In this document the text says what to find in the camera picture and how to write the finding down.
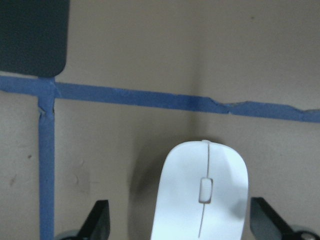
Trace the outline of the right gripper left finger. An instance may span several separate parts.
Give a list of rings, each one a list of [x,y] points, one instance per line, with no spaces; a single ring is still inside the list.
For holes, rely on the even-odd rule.
[[[108,240],[110,232],[109,201],[98,200],[80,228],[77,238],[79,240]]]

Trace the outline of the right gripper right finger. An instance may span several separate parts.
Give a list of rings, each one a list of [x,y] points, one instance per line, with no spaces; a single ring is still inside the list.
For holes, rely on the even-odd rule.
[[[262,197],[250,200],[250,230],[256,240],[296,240],[293,229]]]

